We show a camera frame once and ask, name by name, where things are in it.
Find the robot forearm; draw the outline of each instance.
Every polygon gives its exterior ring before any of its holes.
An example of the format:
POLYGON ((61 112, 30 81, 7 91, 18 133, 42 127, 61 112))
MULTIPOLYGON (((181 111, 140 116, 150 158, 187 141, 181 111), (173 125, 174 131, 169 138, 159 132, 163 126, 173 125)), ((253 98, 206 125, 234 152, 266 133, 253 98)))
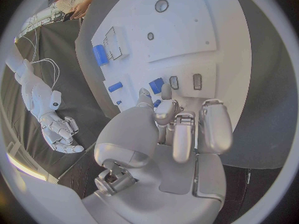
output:
POLYGON ((21 93, 26 108, 40 122, 42 134, 50 147, 65 153, 83 151, 84 148, 80 145, 70 145, 73 141, 72 136, 78 132, 75 120, 70 117, 63 120, 55 112, 61 103, 61 93, 52 91, 34 74, 32 64, 22 58, 15 44, 6 63, 22 86, 21 93))

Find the circular hole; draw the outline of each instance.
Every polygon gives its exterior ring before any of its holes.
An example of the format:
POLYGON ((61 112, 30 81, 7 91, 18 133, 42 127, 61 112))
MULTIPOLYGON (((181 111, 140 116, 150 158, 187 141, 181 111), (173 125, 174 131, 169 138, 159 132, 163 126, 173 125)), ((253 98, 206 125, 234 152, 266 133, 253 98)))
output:
POLYGON ((159 0, 156 2, 154 8, 157 12, 164 12, 169 7, 167 0, 159 0))
POLYGON ((152 32, 150 32, 150 33, 148 34, 148 40, 153 40, 153 33, 152 33, 152 32))

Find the robotic arm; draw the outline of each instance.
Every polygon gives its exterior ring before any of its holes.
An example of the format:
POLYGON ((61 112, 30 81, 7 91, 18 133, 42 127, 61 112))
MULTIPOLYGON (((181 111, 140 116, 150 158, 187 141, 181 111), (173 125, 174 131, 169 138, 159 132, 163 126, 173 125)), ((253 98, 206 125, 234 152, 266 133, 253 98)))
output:
POLYGON ((61 93, 52 91, 41 78, 34 74, 32 64, 22 58, 15 44, 6 64, 22 86, 21 94, 26 108, 39 121, 42 134, 49 146, 63 153, 83 151, 82 146, 71 145, 72 136, 78 132, 76 121, 71 117, 65 117, 63 120, 55 112, 61 104, 61 93))

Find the white robotic arm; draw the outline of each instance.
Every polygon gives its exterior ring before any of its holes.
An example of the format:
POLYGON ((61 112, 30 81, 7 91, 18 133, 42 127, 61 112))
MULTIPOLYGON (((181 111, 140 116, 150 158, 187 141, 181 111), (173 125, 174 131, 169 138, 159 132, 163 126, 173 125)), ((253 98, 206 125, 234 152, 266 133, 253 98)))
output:
POLYGON ((15 44, 6 59, 6 64, 15 73, 15 79, 22 86, 21 93, 26 108, 40 122, 42 134, 50 147, 63 153, 83 151, 82 146, 71 145, 72 136, 78 132, 75 120, 71 117, 65 117, 63 120, 55 112, 61 103, 61 93, 52 91, 34 74, 32 64, 22 58, 15 44))

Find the white robotic hand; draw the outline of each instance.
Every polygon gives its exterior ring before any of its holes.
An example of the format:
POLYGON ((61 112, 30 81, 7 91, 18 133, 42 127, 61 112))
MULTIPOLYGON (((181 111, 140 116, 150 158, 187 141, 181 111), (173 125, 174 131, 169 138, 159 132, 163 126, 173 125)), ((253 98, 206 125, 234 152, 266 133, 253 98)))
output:
POLYGON ((61 93, 52 91, 42 79, 34 74, 32 64, 23 59, 16 46, 6 60, 15 72, 15 79, 22 85, 21 93, 26 108, 41 124, 42 134, 49 146, 63 153, 77 153, 84 150, 80 145, 72 146, 72 136, 78 132, 78 126, 71 117, 65 120, 58 117, 61 93))

